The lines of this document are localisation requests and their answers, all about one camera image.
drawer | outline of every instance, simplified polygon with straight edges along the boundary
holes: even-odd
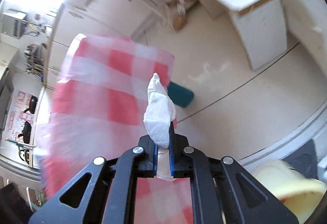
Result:
[[[46,86],[49,87],[49,88],[52,88],[54,89],[56,87],[56,82],[57,82],[57,78],[59,76],[60,72],[55,70],[55,69],[52,69],[52,68],[49,68],[48,69],[48,76],[47,76],[47,79],[46,79]]]
[[[65,59],[68,47],[57,42],[52,42],[49,67],[61,71],[61,65]]]

yellow container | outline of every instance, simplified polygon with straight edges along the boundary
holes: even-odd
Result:
[[[279,199],[303,224],[313,213],[327,190],[325,183],[306,179],[282,160],[258,166],[252,175]]]

white door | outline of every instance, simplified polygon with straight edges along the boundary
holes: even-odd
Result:
[[[61,65],[65,59],[66,53],[68,52],[69,47],[62,45],[57,42],[52,42],[51,54],[49,60],[49,67],[57,71],[61,71]]]
[[[53,41],[68,47],[79,33],[123,36],[105,24],[68,7],[65,7],[62,15],[58,18],[60,20]]]

black gripper frame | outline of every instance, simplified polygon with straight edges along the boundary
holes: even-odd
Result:
[[[173,125],[169,136],[171,174],[190,178],[194,224],[298,224],[296,216],[234,159],[217,160],[190,148]],[[157,173],[157,145],[146,135],[138,146],[142,148],[114,160],[95,159],[28,223],[132,224],[137,178]]]

white table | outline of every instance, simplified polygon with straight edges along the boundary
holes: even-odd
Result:
[[[256,70],[287,50],[281,0],[199,0],[212,18],[226,10]]]

